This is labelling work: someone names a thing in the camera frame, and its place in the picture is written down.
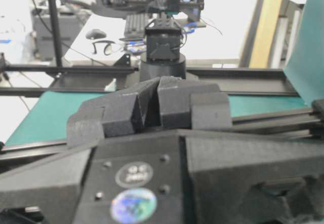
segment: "blue object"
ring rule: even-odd
[[[191,33],[195,32],[195,30],[197,28],[197,23],[195,23],[195,22],[188,23],[188,24],[184,25],[184,27],[188,27],[188,28],[193,27],[191,30],[187,31],[187,34],[191,34]]]
[[[0,39],[0,43],[5,43],[5,44],[10,43],[11,41],[12,41],[11,39]]]

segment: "sticker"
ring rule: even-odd
[[[153,177],[153,168],[145,162],[132,162],[116,174],[116,182],[123,188],[141,187]]]
[[[112,201],[110,214],[119,223],[135,224],[149,219],[156,206],[156,196],[151,190],[130,189],[121,192]]]

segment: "green cutting mat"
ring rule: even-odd
[[[102,94],[44,93],[6,145],[20,145],[37,141],[51,141],[66,138],[65,126],[70,115],[81,103]],[[267,113],[304,108],[305,104],[297,97],[230,97],[232,116]]]

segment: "black metal frame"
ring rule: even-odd
[[[233,128],[229,131],[235,133],[288,140],[324,137],[324,120],[320,112],[313,108],[233,117],[232,122]],[[67,150],[67,139],[4,146],[0,149],[0,173]]]

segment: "black cable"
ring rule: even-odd
[[[9,78],[8,74],[6,72],[4,72],[3,75],[4,75],[5,80],[9,83],[10,87],[14,87],[10,82],[10,78]],[[22,101],[22,103],[25,105],[26,109],[30,112],[30,108],[26,104],[25,100],[23,100],[22,96],[19,96],[19,98]]]
[[[37,5],[36,5],[35,0],[32,0],[32,3],[34,4],[35,12],[36,12],[37,16],[39,17],[40,21],[42,22],[42,24],[44,25],[44,27],[46,28],[46,30],[47,30],[50,34],[53,34],[52,30],[47,26],[47,24],[45,23],[45,21],[43,20],[43,18],[42,18],[41,15],[39,14],[39,11],[38,11],[38,9],[37,9]],[[100,61],[97,61],[97,60],[95,60],[95,59],[93,59],[93,58],[91,58],[91,57],[89,57],[89,56],[86,56],[85,54],[83,54],[83,53],[81,53],[81,52],[79,52],[79,51],[73,49],[72,47],[70,47],[69,45],[67,45],[66,43],[64,43],[63,41],[60,41],[60,42],[61,42],[61,44],[62,44],[63,46],[65,46],[65,47],[67,47],[67,48],[69,48],[69,49],[71,49],[71,50],[77,52],[78,54],[80,54],[80,55],[82,55],[82,56],[88,58],[88,59],[91,60],[92,62],[96,62],[96,63],[98,63],[98,64],[100,64],[100,65],[103,65],[103,66],[108,66],[108,65],[106,65],[105,63],[102,63],[102,62],[100,62]]]
[[[37,82],[35,82],[33,79],[31,79],[30,77],[28,77],[25,73],[23,73],[22,71],[19,72],[21,75],[23,75],[25,78],[27,78],[29,81],[31,81],[32,83],[34,83],[36,86],[39,86],[40,88],[42,88],[42,86],[40,84],[38,84]]]
[[[216,29],[222,36],[223,36],[223,33],[222,33],[222,31],[220,30],[220,29],[218,29],[217,27],[215,27],[215,26],[213,26],[213,25],[211,25],[211,24],[209,24],[209,23],[207,23],[204,19],[202,19],[202,18],[200,18],[204,23],[206,23],[208,26],[210,26],[210,27],[212,27],[212,28],[214,28],[214,29]]]

